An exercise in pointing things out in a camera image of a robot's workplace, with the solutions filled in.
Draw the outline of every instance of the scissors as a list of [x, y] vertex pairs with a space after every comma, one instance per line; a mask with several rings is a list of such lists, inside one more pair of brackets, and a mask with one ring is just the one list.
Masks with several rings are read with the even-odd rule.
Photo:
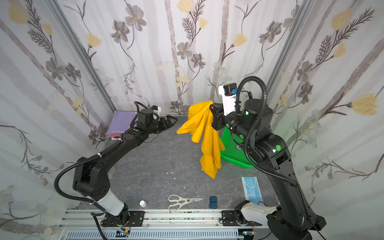
[[[170, 199], [170, 197], [178, 197], [179, 199]], [[197, 202], [203, 200], [203, 198], [183, 198], [180, 197], [179, 195], [172, 194], [168, 197], [169, 202], [175, 202], [174, 204], [169, 205], [168, 210], [171, 212], [175, 212], [179, 210], [182, 206], [185, 204], [191, 203], [191, 202]]]

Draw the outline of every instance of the green basket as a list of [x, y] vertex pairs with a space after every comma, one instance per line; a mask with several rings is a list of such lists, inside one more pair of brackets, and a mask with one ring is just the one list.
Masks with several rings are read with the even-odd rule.
[[[243, 140], [233, 134], [233, 138], [238, 143], [242, 143]], [[233, 141], [231, 132], [228, 128], [224, 129], [223, 135], [221, 135], [221, 141], [225, 146], [225, 150], [221, 151], [221, 159], [233, 163], [237, 166], [249, 168], [253, 167], [244, 155], [244, 152], [239, 146]]]

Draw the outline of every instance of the yellow towel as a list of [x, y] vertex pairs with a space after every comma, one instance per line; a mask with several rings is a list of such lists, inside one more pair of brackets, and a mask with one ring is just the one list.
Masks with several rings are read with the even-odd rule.
[[209, 110], [212, 101], [194, 104], [189, 108], [188, 121], [178, 130], [178, 134], [190, 132], [193, 142], [200, 142], [204, 132], [201, 151], [203, 156], [200, 159], [201, 166], [206, 174], [211, 178], [216, 177], [217, 170], [221, 168], [220, 150], [224, 151], [223, 142], [218, 136], [218, 131], [213, 129], [212, 122], [214, 116]]

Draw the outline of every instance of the small white container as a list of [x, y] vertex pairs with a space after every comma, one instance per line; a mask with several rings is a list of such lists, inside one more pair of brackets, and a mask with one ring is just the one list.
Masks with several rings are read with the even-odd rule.
[[144, 200], [141, 200], [139, 202], [139, 204], [140, 204], [140, 207], [146, 207], [147, 206], [147, 203]]

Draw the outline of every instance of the gray table surface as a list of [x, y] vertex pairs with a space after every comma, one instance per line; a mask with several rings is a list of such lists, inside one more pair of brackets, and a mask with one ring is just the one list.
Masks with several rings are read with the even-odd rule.
[[[177, 134], [187, 117], [178, 119], [174, 127], [160, 133], [151, 143], [143, 143], [126, 154], [109, 172], [112, 191], [130, 209], [140, 209], [140, 200], [147, 202], [148, 209], [167, 209], [171, 194], [204, 198], [183, 208], [208, 209], [210, 196], [217, 196], [217, 208], [234, 208], [245, 200], [241, 177], [253, 176], [257, 177], [263, 201], [268, 206], [278, 205], [268, 178], [256, 169], [221, 160], [222, 167], [215, 179], [205, 174], [200, 164], [202, 139], [194, 143], [191, 134]], [[92, 207], [81, 203], [79, 209]]]

